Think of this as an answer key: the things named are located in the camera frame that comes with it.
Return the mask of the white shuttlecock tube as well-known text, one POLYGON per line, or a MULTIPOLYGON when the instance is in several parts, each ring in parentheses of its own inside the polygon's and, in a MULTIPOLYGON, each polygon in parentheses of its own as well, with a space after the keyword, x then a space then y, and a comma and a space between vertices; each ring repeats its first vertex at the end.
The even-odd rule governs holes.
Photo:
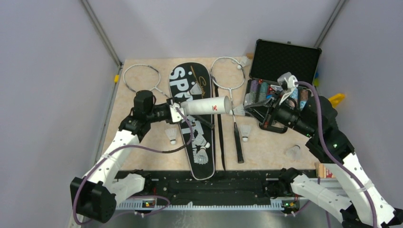
POLYGON ((227 96, 185 101, 180 104, 186 115, 229 114, 231 101, 227 96))

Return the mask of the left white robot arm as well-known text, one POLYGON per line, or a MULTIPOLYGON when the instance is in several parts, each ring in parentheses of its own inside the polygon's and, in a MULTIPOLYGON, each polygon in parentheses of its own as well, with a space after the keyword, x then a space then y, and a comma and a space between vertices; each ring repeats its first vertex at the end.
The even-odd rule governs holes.
POLYGON ((72 218, 78 226, 92 221, 107 223, 118 204, 138 193, 147 196, 152 192, 152 183, 139 174, 130 174, 122 181, 114 182, 133 148, 158 154, 178 152, 184 146, 171 150, 158 150, 141 145, 141 141, 153 123, 178 124, 186 121, 184 98, 168 98, 157 104, 149 90, 136 93, 129 114, 121 121, 114 139, 94 166, 81 178, 70 183, 72 218))

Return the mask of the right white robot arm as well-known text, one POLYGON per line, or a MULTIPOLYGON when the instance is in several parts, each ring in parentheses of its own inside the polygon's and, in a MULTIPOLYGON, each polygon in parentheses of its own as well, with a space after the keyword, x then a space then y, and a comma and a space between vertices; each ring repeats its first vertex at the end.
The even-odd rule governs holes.
POLYGON ((306 147, 329 169, 346 193, 340 196, 311 182, 294 168, 286 170, 278 183, 285 196, 301 195, 333 215, 345 228, 389 228, 401 225, 402 209, 381 196, 364 171, 355 149, 339 130, 337 111, 323 96, 311 96, 298 110, 283 100, 282 93, 245 107, 260 122, 277 122, 308 137, 306 147))

